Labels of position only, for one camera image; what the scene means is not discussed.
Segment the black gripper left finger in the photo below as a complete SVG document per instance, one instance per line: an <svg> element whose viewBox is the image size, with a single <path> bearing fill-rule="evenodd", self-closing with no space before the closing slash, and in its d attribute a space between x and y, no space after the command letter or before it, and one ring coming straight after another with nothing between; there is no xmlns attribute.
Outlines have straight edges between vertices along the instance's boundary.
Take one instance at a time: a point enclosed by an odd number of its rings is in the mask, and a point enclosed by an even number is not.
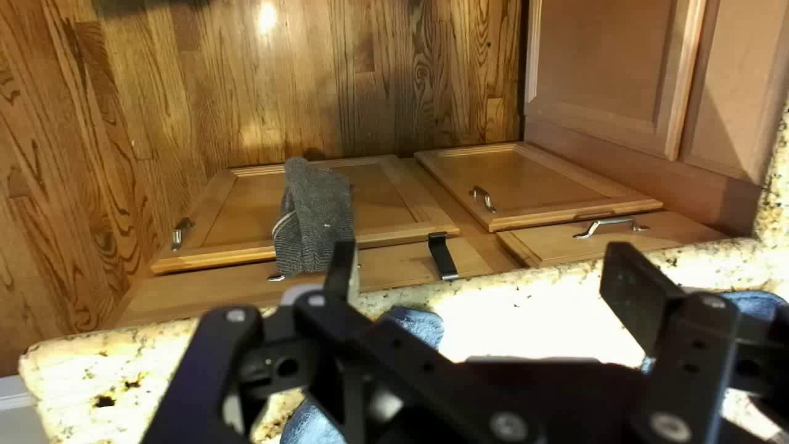
<svg viewBox="0 0 789 444"><path fill-rule="evenodd" d="M302 387L344 421L342 342L361 315L347 302L356 246L338 242L318 289L294 289L261 315L254 306L206 311L192 332L143 444L249 444L270 395Z"/></svg>

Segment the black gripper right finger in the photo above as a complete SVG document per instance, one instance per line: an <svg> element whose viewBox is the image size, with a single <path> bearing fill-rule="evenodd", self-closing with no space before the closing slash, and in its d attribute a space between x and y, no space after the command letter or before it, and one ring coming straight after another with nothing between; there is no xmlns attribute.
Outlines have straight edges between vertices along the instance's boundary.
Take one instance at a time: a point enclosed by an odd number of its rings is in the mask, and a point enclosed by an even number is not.
<svg viewBox="0 0 789 444"><path fill-rule="evenodd" d="M682 290L629 242L603 252L599 292L647 358L631 424L646 444L755 439L723 416L742 390L778 428L789 427L789 321L774 295L740 302Z"/></svg>

